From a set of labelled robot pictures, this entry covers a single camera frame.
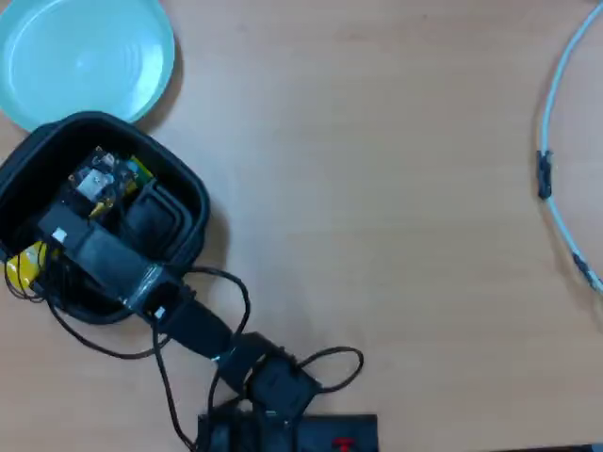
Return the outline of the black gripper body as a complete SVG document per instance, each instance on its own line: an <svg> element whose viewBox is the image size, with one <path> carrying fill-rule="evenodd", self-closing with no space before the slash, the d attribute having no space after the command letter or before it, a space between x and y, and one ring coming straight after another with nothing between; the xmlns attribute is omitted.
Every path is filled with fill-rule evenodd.
<svg viewBox="0 0 603 452"><path fill-rule="evenodd" d="M101 250L98 223L65 201L53 201L41 215L37 228L48 244L67 250Z"/></svg>

